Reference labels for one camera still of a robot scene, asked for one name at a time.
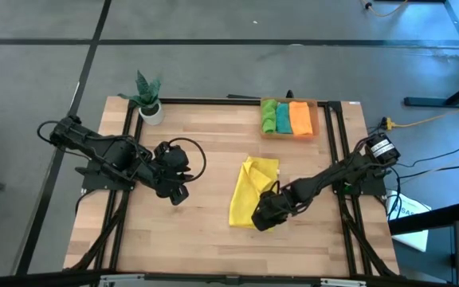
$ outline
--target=white cable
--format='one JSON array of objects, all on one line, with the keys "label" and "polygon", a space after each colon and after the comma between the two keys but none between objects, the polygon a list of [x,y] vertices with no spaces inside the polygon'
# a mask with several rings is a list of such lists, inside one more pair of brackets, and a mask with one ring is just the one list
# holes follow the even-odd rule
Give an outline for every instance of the white cable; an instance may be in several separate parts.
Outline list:
[{"label": "white cable", "polygon": [[403,183],[401,183],[401,184],[405,184],[405,183],[408,183],[408,182],[410,182],[410,181],[412,181],[412,180],[414,180],[414,179],[418,179],[418,178],[420,178],[420,177],[423,176],[423,175],[428,175],[429,173],[432,173],[432,172],[435,172],[435,171],[440,171],[440,170],[441,170],[442,168],[444,168],[444,167],[452,166],[452,165],[454,165],[454,163],[457,162],[458,160],[459,160],[459,158],[457,158],[457,159],[451,161],[450,163],[446,163],[446,164],[444,164],[444,165],[441,166],[441,167],[437,167],[437,168],[431,169],[431,170],[429,170],[429,171],[427,171],[427,172],[425,172],[425,173],[423,173],[423,174],[414,176],[414,177],[412,177],[411,179],[408,179],[408,180],[406,180],[405,182],[403,182]]}]

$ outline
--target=teal towel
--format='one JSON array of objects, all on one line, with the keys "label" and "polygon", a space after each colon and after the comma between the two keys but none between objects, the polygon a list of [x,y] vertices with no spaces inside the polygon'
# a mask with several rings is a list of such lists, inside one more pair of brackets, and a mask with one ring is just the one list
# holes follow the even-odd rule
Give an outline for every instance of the teal towel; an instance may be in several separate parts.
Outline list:
[{"label": "teal towel", "polygon": [[292,125],[290,124],[290,112],[288,104],[278,104],[276,110],[277,132],[292,133]]}]

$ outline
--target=towel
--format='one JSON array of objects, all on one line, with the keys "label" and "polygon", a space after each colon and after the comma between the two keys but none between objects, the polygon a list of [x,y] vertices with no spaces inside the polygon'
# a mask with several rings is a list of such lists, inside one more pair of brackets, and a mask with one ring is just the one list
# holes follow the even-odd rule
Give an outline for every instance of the towel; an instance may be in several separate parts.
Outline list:
[{"label": "towel", "polygon": [[276,110],[276,127],[279,133],[292,133],[288,104],[278,104]]},{"label": "towel", "polygon": [[260,194],[277,180],[279,159],[248,157],[240,167],[237,186],[229,205],[229,225],[256,228],[251,219]]},{"label": "towel", "polygon": [[294,135],[312,135],[311,117],[306,102],[290,102],[290,124]]},{"label": "towel", "polygon": [[276,100],[264,100],[261,102],[261,129],[264,133],[276,131]]}]

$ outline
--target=desk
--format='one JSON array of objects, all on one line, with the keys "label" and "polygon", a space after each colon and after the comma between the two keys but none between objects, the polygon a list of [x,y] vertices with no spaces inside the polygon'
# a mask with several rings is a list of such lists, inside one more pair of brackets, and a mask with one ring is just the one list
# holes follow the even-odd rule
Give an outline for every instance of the desk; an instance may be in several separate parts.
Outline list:
[{"label": "desk", "polygon": [[[99,133],[120,134],[128,103],[107,99]],[[263,140],[260,107],[245,105],[164,104],[158,126],[144,125],[140,143],[153,149],[159,142],[184,136],[198,141],[207,158],[204,175],[186,186],[190,197],[179,206],[159,199],[137,185],[130,195],[117,270],[122,272],[241,274],[269,276],[347,277],[343,231],[337,198],[330,187],[303,214],[273,231],[230,227],[228,213],[238,172],[248,155],[279,159],[281,184],[313,176],[331,164],[324,110],[319,110],[320,136],[311,141]],[[359,103],[342,102],[350,147],[367,135]],[[135,130],[137,111],[131,131]],[[332,118],[337,123],[335,114]],[[335,125],[339,158],[343,150]],[[186,150],[193,174],[201,168],[195,146]],[[65,267],[77,263],[100,233],[108,191],[87,196],[79,206]],[[366,236],[388,267],[398,272],[383,206],[371,196],[360,199]],[[109,238],[107,246],[112,246]],[[353,240],[357,270],[363,267]],[[103,266],[108,266],[110,248]]]}]

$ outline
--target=floor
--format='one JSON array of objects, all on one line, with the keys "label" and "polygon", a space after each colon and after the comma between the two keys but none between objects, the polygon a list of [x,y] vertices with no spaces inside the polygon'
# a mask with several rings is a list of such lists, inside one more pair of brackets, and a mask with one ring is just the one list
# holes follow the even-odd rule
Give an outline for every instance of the floor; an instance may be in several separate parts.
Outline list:
[{"label": "floor", "polygon": [[[459,1],[451,2],[459,17]],[[103,4],[0,0],[0,38],[92,39]],[[396,5],[376,2],[374,8],[388,11]],[[377,18],[359,0],[119,0],[112,1],[101,32],[101,39],[459,40],[442,4],[412,3]],[[0,181],[6,183],[0,191],[0,276],[13,272],[53,156],[36,137],[36,127],[69,110],[90,56],[89,45],[16,44],[0,45]],[[383,116],[409,123],[439,115],[446,110],[407,108],[402,98],[447,97],[459,89],[459,49],[451,47],[99,45],[86,85],[81,82],[76,93],[82,92],[77,114],[84,125],[97,129],[106,96],[134,92],[137,69],[163,78],[163,97],[284,96],[291,89],[297,97],[357,100],[370,127]],[[459,114],[394,130],[390,138],[403,163],[454,150]],[[397,170],[407,175],[448,160]],[[83,164],[71,156],[63,160],[32,273],[62,267],[80,192],[81,177],[73,168]],[[392,177],[386,183],[395,186]],[[433,208],[458,203],[459,170],[421,177],[402,190]],[[439,241],[430,235],[430,246]],[[396,246],[400,265],[415,265],[401,255],[406,247]]]}]

